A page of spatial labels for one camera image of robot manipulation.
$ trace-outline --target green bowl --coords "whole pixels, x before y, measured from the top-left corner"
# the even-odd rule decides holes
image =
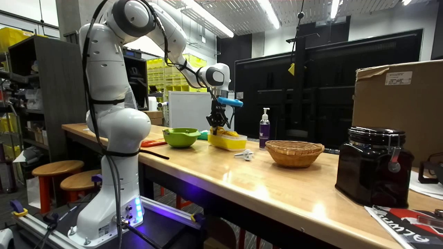
[[[174,128],[163,130],[167,144],[174,148],[186,148],[197,141],[200,132],[194,128]]]

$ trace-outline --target floor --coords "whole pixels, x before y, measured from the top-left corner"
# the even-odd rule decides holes
[[[0,178],[4,188],[9,184],[8,177],[5,168],[0,164]],[[17,199],[21,203],[27,203],[27,191],[20,183],[18,184],[18,191],[13,194],[0,194],[0,230],[4,228],[5,222],[10,225],[11,221],[11,207],[9,206],[9,201],[12,199]],[[167,204],[169,206],[175,207],[175,193],[165,189],[165,195],[160,196],[160,186],[155,184],[155,200],[161,203]],[[202,212],[203,209],[195,204],[191,204],[183,208],[183,211],[194,214]],[[232,223],[230,223],[233,228],[237,239],[239,235],[240,228]],[[245,248],[254,249],[256,245],[256,236],[251,233],[246,233]],[[261,241],[262,249],[271,249],[272,245],[264,240]]]

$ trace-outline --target black canister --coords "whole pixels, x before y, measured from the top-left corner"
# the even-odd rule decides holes
[[[335,187],[361,205],[408,207],[414,156],[403,148],[405,132],[353,126],[348,134],[349,142],[340,146]]]

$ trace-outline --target purple bottle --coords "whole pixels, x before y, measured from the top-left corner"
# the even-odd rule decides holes
[[[260,150],[265,150],[265,143],[269,140],[269,130],[271,128],[271,124],[269,123],[268,115],[266,114],[267,110],[269,110],[269,108],[263,108],[264,113],[261,116],[260,120]]]

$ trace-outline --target black monitor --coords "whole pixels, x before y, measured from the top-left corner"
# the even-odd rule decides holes
[[[308,48],[301,85],[288,72],[291,53],[236,61],[235,92],[244,105],[235,112],[235,130],[258,138],[263,107],[269,107],[272,140],[338,148],[352,125],[356,70],[419,61],[422,37],[419,29]]]

